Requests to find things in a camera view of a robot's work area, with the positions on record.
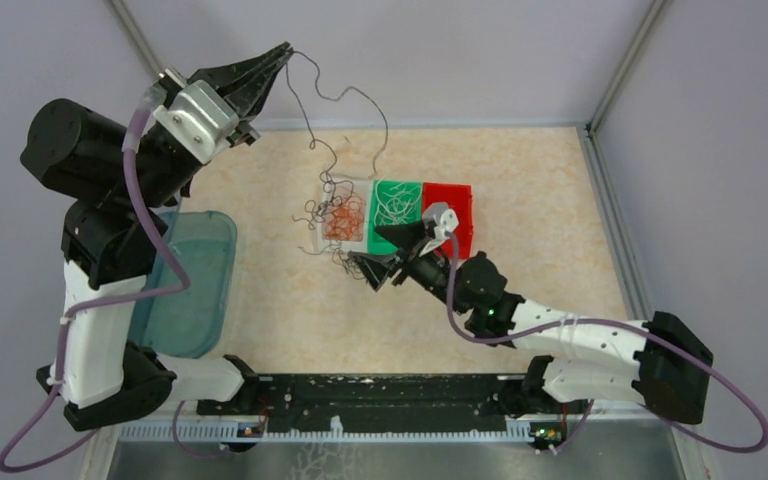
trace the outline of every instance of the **white wall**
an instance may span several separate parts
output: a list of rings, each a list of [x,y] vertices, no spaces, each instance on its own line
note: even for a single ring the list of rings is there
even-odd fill
[[[161,60],[185,75],[287,40],[320,62],[326,93],[354,83],[394,124],[439,126],[589,120],[650,0],[126,3]],[[290,65],[318,123],[380,123],[361,99],[316,102],[313,68]],[[261,126],[298,125],[279,83]]]
[[[674,2],[599,138],[655,306],[768,415],[768,2]],[[722,441],[759,435],[722,387],[706,415]],[[768,449],[717,458],[768,478]]]
[[[148,83],[101,1],[37,3],[0,1],[0,448],[44,398],[34,371],[53,358],[63,306],[60,229],[69,200],[19,163],[30,121],[46,102],[66,97],[127,123]],[[13,463],[76,438],[61,406]],[[21,478],[75,478],[81,458],[74,453]]]

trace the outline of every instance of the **black wire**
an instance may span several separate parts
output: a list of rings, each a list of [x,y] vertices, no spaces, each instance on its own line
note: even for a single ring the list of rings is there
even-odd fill
[[[378,103],[375,102],[369,95],[367,95],[365,92],[360,90],[359,88],[349,85],[346,87],[340,95],[336,97],[329,97],[327,95],[324,95],[322,91],[319,88],[319,78],[322,75],[322,70],[319,67],[319,64],[316,63],[312,58],[310,58],[307,54],[295,51],[293,52],[293,55],[300,55],[304,59],[306,59],[308,62],[313,64],[314,68],[316,68],[316,78],[314,79],[314,89],[316,90],[316,94],[319,96],[319,98],[322,98],[323,100],[328,100],[331,102],[339,102],[343,99],[343,97],[346,95],[346,93],[350,91],[354,91],[358,93],[359,95],[363,96],[367,100],[369,100],[370,103],[372,103],[373,106],[375,106],[376,110],[378,110],[378,113],[381,114],[381,118],[384,120],[384,143],[381,145],[381,148],[378,149],[378,151],[375,153],[375,155],[372,157],[372,171],[373,175],[378,174],[377,169],[377,161],[378,157],[381,156],[381,154],[384,152],[384,150],[387,148],[387,143],[390,138],[390,125],[387,121],[387,116],[384,115],[384,112],[381,110],[381,107],[378,106]],[[354,182],[351,180],[340,180],[335,181],[333,175],[331,175],[331,171],[334,169],[334,167],[337,165],[338,157],[337,152],[334,151],[334,149],[331,147],[331,145],[328,144],[328,142],[321,140],[316,137],[316,134],[313,132],[313,128],[310,125],[310,118],[307,115],[307,110],[304,108],[304,104],[302,103],[302,99],[299,96],[298,92],[296,92],[296,89],[293,88],[292,83],[290,82],[290,65],[287,63],[287,65],[284,67],[284,76],[287,81],[287,88],[290,90],[290,93],[293,94],[293,97],[296,99],[296,103],[299,105],[299,110],[302,112],[302,117],[304,118],[305,127],[307,128],[308,134],[310,134],[310,143],[308,144],[308,148],[311,150],[316,149],[316,145],[320,144],[323,145],[325,148],[328,149],[328,151],[331,152],[331,156],[333,158],[333,161],[331,164],[325,168],[322,172],[319,174],[319,180],[322,182],[322,192],[325,194],[326,199],[320,202],[317,202],[315,199],[310,199],[307,202],[305,202],[304,205],[304,211],[308,215],[308,217],[296,217],[295,215],[292,217],[294,222],[305,222],[307,223],[307,227],[309,230],[315,230],[317,224],[323,224],[325,223],[325,216],[327,213],[334,208],[340,207],[343,202],[348,201],[352,198],[354,195]],[[343,196],[343,194],[338,194],[337,189],[340,185],[348,185],[348,195]],[[343,270],[346,272],[346,274],[351,275],[352,278],[356,280],[363,280],[365,277],[363,276],[363,273],[360,270],[360,267],[357,265],[355,261],[353,261],[348,253],[344,252],[341,248],[341,242],[335,241],[331,244],[325,246],[320,250],[319,252],[310,252],[304,249],[304,247],[298,247],[299,250],[304,252],[307,255],[322,255],[326,252],[331,252],[331,261],[335,264],[343,267]]]
[[[316,91],[316,94],[319,96],[319,98],[323,100],[328,100],[329,102],[339,102],[343,99],[344,96],[346,96],[349,92],[355,92],[358,95],[362,96],[363,98],[369,100],[369,103],[372,104],[372,106],[375,107],[376,110],[378,110],[378,113],[381,115],[381,119],[384,121],[384,143],[381,145],[381,148],[378,149],[377,152],[375,152],[375,155],[372,156],[372,172],[374,175],[378,175],[378,157],[381,156],[381,154],[384,153],[384,150],[387,149],[387,143],[390,141],[390,123],[387,121],[387,115],[384,115],[384,111],[381,110],[381,107],[378,105],[378,102],[372,99],[369,95],[366,94],[363,90],[357,88],[354,85],[349,85],[346,88],[343,89],[342,92],[340,92],[339,95],[336,97],[329,97],[328,95],[325,95],[322,93],[322,90],[319,88],[319,79],[322,76],[322,69],[319,67],[319,64],[316,63],[315,60],[310,58],[306,53],[300,52],[298,50],[293,52],[293,55],[300,55],[302,58],[310,62],[313,67],[316,69],[316,77],[313,80],[313,88]],[[289,86],[289,73],[287,73],[287,79],[288,83],[287,86]],[[290,87],[290,91],[293,92],[293,95],[296,97],[296,100],[299,102],[299,106],[301,106],[301,101],[299,100],[298,94],[296,94],[295,90],[293,90],[292,87]],[[311,137],[313,137],[313,130],[310,128],[310,122],[307,119],[307,115],[305,115],[305,123],[307,124],[308,132],[310,132]]]

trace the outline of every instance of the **green tray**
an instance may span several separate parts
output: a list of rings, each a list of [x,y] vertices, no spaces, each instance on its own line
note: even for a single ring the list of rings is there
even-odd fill
[[[399,224],[418,222],[422,217],[422,183],[420,182],[397,182],[392,180],[376,181],[373,186],[372,202],[369,210],[369,241],[367,249],[374,255],[387,255],[396,251],[387,240],[375,233],[375,227],[378,225],[393,225],[389,218],[380,218],[378,214],[379,199],[384,204],[391,202],[395,197],[404,202],[412,202],[412,207],[399,217]]]

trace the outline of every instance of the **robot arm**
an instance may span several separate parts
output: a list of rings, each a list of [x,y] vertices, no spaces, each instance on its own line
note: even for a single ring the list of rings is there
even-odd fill
[[[458,225],[445,203],[429,206],[422,220],[376,227],[398,250],[392,255],[351,254],[376,291],[391,277],[399,285],[408,277],[446,302],[451,264],[437,248]],[[635,402],[669,420],[702,421],[708,376],[651,340],[624,329],[575,323],[586,318],[541,305],[505,291],[507,279],[484,252],[457,268],[452,310],[469,313],[465,328],[478,339],[495,339],[553,321],[558,328],[500,342],[536,355],[526,376],[542,393],[566,403],[582,399]],[[656,312],[652,321],[628,325],[648,331],[692,354],[707,365],[713,355],[677,317]]]
[[[139,142],[138,181],[149,207],[173,206],[189,195],[193,176],[222,151],[251,145],[260,113],[288,43],[243,62],[201,69],[189,79],[174,70],[152,86],[162,103],[156,124]],[[77,202],[64,221],[66,309],[87,300],[134,294],[145,286],[156,251],[135,217],[125,189],[120,146],[124,126],[75,102],[45,105],[28,132],[22,164],[44,186]],[[162,233],[167,226],[152,215]],[[134,302],[79,312],[71,320],[60,395],[75,430],[148,415],[168,400],[227,401],[244,383],[238,359],[182,359],[127,342]],[[54,365],[37,371],[51,389]]]

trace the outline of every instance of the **speckled tabletop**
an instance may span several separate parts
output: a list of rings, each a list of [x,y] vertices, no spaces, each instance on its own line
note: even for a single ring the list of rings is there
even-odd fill
[[[380,130],[323,131],[335,173],[367,177]],[[329,256],[309,256],[294,223],[330,162],[306,132],[268,132],[226,152],[195,178],[185,211],[218,210],[239,229],[222,337],[261,373],[521,372],[527,352],[464,342],[445,308],[411,281],[373,292]],[[468,183],[473,253],[487,252],[507,290],[567,311],[625,318],[575,129],[429,129],[390,132],[378,178]]]

